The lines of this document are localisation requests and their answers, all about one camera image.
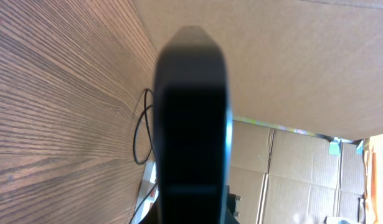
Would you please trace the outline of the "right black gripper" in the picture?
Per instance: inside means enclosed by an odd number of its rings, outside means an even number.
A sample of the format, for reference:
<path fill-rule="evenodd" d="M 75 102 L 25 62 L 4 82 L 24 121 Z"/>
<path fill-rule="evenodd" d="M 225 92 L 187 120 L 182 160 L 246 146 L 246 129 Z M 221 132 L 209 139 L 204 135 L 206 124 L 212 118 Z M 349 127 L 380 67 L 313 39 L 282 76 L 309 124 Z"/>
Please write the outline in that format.
<path fill-rule="evenodd" d="M 232 194 L 230 192 L 230 186 L 229 185 L 226 185 L 225 186 L 225 190 L 227 191 L 227 202 L 226 202 L 226 206 L 230 212 L 230 214 L 234 217 L 234 218 L 238 218 L 240 216 L 240 213 L 238 211 L 238 204 L 239 202 L 242 200 L 241 196 L 240 195 L 237 195 L 237 194 Z"/>

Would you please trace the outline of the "Samsung Galaxy smartphone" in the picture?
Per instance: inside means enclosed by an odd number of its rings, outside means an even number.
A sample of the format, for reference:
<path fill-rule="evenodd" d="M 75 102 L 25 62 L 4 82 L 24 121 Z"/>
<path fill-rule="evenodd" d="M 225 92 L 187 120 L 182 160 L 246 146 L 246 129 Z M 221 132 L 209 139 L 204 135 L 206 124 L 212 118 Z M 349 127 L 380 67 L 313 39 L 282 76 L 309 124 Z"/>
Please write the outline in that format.
<path fill-rule="evenodd" d="M 153 100 L 159 222 L 223 223 L 232 110 L 225 58 L 201 27 L 162 49 Z"/>

